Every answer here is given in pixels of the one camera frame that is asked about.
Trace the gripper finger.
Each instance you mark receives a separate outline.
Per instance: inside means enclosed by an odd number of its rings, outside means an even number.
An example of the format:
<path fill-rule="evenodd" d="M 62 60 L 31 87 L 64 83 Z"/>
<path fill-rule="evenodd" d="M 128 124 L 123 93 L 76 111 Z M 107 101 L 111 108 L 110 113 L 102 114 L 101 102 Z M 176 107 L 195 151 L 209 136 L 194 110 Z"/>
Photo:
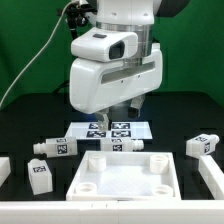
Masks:
<path fill-rule="evenodd" d="M 98 128 L 100 131 L 107 131 L 109 128 L 109 119 L 105 112 L 97 112 L 95 117 L 98 122 Z"/>
<path fill-rule="evenodd" d="M 128 116 L 130 118 L 138 118 L 140 116 L 141 108 L 145 100 L 145 95 L 140 95 L 131 100 L 128 108 Z"/>

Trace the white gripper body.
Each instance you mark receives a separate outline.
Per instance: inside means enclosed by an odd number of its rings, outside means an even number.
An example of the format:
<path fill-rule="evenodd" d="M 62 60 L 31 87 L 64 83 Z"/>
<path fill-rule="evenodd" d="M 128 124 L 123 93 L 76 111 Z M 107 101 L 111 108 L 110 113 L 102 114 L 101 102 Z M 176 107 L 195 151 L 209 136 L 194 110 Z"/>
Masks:
<path fill-rule="evenodd" d="M 162 82 L 162 53 L 154 47 L 141 66 L 123 69 L 123 60 L 102 63 L 76 59 L 70 70 L 70 102 L 91 114 L 157 89 Z"/>

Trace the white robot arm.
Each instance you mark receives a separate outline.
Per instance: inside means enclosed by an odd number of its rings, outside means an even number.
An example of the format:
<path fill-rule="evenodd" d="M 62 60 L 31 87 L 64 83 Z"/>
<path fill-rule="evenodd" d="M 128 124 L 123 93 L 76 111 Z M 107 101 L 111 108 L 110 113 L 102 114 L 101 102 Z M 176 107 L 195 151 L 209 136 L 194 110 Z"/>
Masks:
<path fill-rule="evenodd" d="M 91 0 L 94 27 L 75 39 L 70 102 L 110 128 L 109 108 L 129 100 L 128 116 L 140 115 L 145 94 L 162 82 L 163 58 L 153 41 L 154 19 L 174 17 L 190 0 Z"/>

